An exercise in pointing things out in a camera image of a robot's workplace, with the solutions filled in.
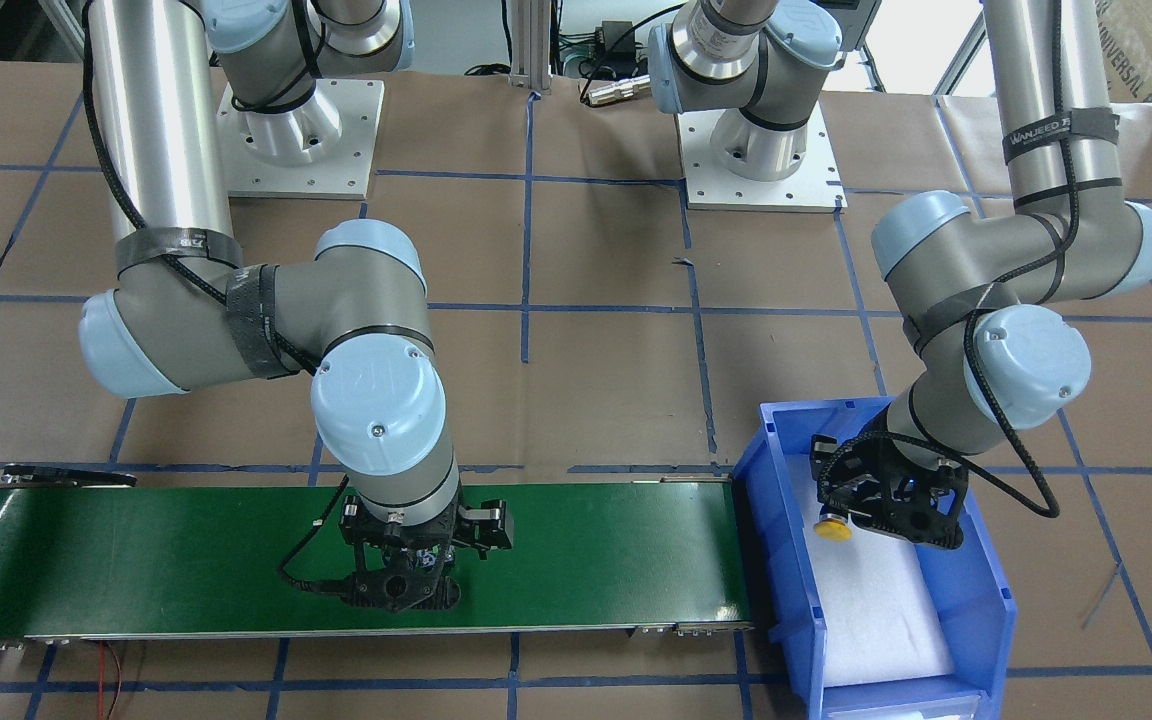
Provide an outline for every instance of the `bolt hole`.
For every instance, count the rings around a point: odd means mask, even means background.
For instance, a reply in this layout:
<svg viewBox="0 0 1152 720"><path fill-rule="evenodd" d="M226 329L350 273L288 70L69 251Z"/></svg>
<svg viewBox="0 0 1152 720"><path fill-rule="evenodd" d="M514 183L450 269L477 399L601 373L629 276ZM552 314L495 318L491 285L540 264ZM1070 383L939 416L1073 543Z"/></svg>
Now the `bolt hole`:
<svg viewBox="0 0 1152 720"><path fill-rule="evenodd" d="M385 593L388 594L388 597L400 598L404 592L407 592L407 579L399 577L399 575L394 575L393 578L385 581Z"/></svg>

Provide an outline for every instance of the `blue grid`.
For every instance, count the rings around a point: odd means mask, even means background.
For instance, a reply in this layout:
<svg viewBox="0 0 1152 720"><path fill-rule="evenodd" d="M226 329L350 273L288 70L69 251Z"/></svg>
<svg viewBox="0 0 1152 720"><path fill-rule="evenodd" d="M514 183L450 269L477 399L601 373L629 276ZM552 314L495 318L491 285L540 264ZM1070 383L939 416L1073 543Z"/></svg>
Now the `blue grid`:
<svg viewBox="0 0 1152 720"><path fill-rule="evenodd" d="M870 359L874 363L874 379L879 392L886 395L886 382L882 380L882 370L879 367L877 347L872 331L869 327L870 318L899 318L900 313L893 311L867 310L864 298L861 296L861 285L855 270L855 255L851 251L849 238L846 236L844 227L841 223L840 211L835 211L835 226L838 229L838 242L844 251L847 273L852 287L852 295L856 309L797 309L796 306L782 306L782 309L753 309L752 306L704 306L700 303L698 282L694 266L689 266L689 288L691 295L690 306L621 306L621 305L531 305L530 304L530 243L531 243L531 192L536 182L554 183L591 183L611 185L667 185L676 187L680 195L680 210L682 214L682 228L684 228L684 248L690 249L690 228L687 225L685 210L685 184L676 179L584 179L563 176L536 176L532 173L532 154L535 153L535 103L540 99L538 94L526 98L526 169L524 174L513 173L442 173L442 172L415 172L415 170L387 170L380 169L378 176L408 176L408 177L448 177L448 179L498 179L498 181L515 181L525 183L525 219L524 219L524 273L522 273L522 294L517 305L511 304L456 304L456 302L444 302L442 304L430 304L433 309L444 310L471 310L471 311L516 311L521 314L521 355L522 363L526 363L526 346L529 344L526 333L529 333L530 313L581 313L581 311L616 311L616 313L664 313L664 314L690 314L694 319L694 331L696 335L696 351L698 353L699 381L705 416L707 416L707 437L710 454L717 452L717 432L714 432L714 416L712 400L708 393L708 364L705 359L705 343L703 318L705 314L804 314L804 316L855 316L863 328ZM51 173L55 172L100 172L92 167L69 167L69 165L55 165L60 149L73 128L74 119L77 118L81 105L76 103L70 111L70 115L60 132L50 159L44 165L18 165L1 164L0 170L37 172L40 177L29 196L22 214L9 236L3 253L0 255L0 268L3 266L6 255L10 252L20 232L22 232L29 213L33 209L41 187ZM967 184L968 192L958 194L973 202L978 213L983 217L982 199L1010 199L1007 195L979 194L975 191L972 179L967 170L963 156L961 154L954 132L948 127L945 111L940 100L935 100L935 113L952 146L952 153L960 169L961 176ZM888 194L888 195L914 195L922 190L892 190L892 188L846 188L852 194ZM1135 199L1152 204L1152 199ZM367 206L362 204L359 218L366 217ZM35 295L0 295L0 302L70 302L77 304L84 297L76 296L35 296ZM1152 323L1149 316L1105 316L1105 314L1069 314L1069 319L1079 323ZM219 473L219 471L250 471L250 473L304 473L308 486L317 483L320 473L340 473L341 465L324 464L321 438L314 439L310 462L306 465L223 465L223 464L131 464L131 462L120 462L119 453L122 448L128 425L136 409L136 401L128 401L124 407L122 418L119 420L119 429L113 446L109 447L109 458L106 462L91 462L91 464L69 464L83 469L104 469L116 471L175 471L175 473ZM1062 429L1075 456L1073 467L1047 468L1052 473L1077 473L1083 478L1084 487L1091 497L1092 506L1098 521L1100 521L1102 533L1111 554L1121 562L1116 539L1111 530L1111 524L1102 510L1100 498L1096 494L1093 477L1101 473L1119 475L1152 475L1152 467L1090 467L1085 465L1078 441L1064 411L1060 414ZM0 468L5 464L0 461ZM463 471L475 473L492 473L502 469L525 469L524 465L462 465ZM1024 471L1020 467L996 467L995 471ZM568 469L568 473L728 473L730 465L719 465L718 462L710 462L708 465L576 465ZM1137 593L1135 593L1132 581L1126 564L1121 566L1121 578L1123 578L1126 592L1132 601L1135 615L1140 624L1142 632L1147 639L1149 650L1152 653L1152 629L1149 628L1146 612L1144 612ZM278 717L280 694L283 691L349 691L349 689L503 689L508 694L507 717L515 720L517 717L517 691L522 688L591 688L591 687L634 687L634 685L736 685L740 689L742 717L750 719L753 715L750 702L750 687L759 684L785 684L786 677L782 674L750 674L748 670L748 653L744 637L736 634L733 638L733 650L736 655L736 673L733 674L698 674L698 675L626 675L626 676L558 676L556 679L518 679L520 662L520 635L511 634L511 660L509 670L503 679L347 679L347 680L285 680L285 665L291 639L282 638L279 642L275 667L270 680L250 680L250 682L128 682L124 683L124 692L142 691L173 691L173 692L268 692L270 704L266 710L266 719ZM29 705L26 720L32 720L37 715L38 705L45 694L92 694L96 692L96 682L52 682L50 680L51 667L54 665L56 655L55 647L47 647L41 666L38 670L37 680L33 683L0 683L0 694L29 694ZM1068 679L1068 676L1152 676L1152 665L1105 665L1105 666L1070 666L1070 667L1011 667L1007 675L1010 679Z"/></svg>

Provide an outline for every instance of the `white mounting plate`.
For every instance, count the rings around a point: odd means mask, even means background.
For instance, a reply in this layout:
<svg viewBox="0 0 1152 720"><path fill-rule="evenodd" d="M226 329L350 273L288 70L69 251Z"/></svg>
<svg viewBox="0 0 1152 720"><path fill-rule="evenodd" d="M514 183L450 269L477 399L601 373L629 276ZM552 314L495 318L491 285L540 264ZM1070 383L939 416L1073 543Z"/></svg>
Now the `white mounting plate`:
<svg viewBox="0 0 1152 720"><path fill-rule="evenodd" d="M723 167L708 146L726 109L679 115L679 146L687 177L687 206L710 210L771 210L781 213L832 213L847 206L829 134L820 105L808 120L808 149L797 172L778 182L751 181Z"/></svg>
<svg viewBox="0 0 1152 720"><path fill-rule="evenodd" d="M215 111L225 188L230 197L317 197L328 200L365 200L376 153L376 128L385 83L379 79L320 79L316 92L325 92L340 111L340 141L328 156L309 165L274 165L247 146L238 112L230 105L228 88Z"/></svg>

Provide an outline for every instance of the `conveyor belt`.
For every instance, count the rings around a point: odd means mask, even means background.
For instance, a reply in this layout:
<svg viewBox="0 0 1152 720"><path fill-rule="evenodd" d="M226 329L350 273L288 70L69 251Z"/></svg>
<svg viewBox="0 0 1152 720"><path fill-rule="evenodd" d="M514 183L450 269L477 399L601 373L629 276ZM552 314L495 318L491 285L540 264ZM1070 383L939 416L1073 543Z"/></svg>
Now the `conveyor belt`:
<svg viewBox="0 0 1152 720"><path fill-rule="evenodd" d="M3 488L0 639L749 624L726 483L465 487L471 505L506 498L516 547L458 552L460 605L397 615L274 574L332 491ZM334 520L291 569L353 569Z"/></svg>

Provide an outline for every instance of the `blue plastic bin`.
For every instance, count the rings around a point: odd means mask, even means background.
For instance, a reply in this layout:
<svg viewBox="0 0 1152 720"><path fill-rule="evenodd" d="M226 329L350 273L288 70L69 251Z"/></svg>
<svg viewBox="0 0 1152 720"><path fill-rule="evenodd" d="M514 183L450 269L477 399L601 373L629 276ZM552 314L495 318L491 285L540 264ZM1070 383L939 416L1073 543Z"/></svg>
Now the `blue plastic bin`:
<svg viewBox="0 0 1152 720"><path fill-rule="evenodd" d="M772 629L772 641L781 643L790 685L806 704L809 720L861 720L890 717L897 711L996 719L1002 707L1016 602L970 493L958 516L963 546L953 551L916 548L955 674L823 687L831 620L820 607L804 543L803 511L790 490L791 472L810 473L806 456L813 434L855 437L888 402L890 397L856 397L760 406L763 430L733 475L748 488L755 526L767 551L772 601L780 621Z"/></svg>

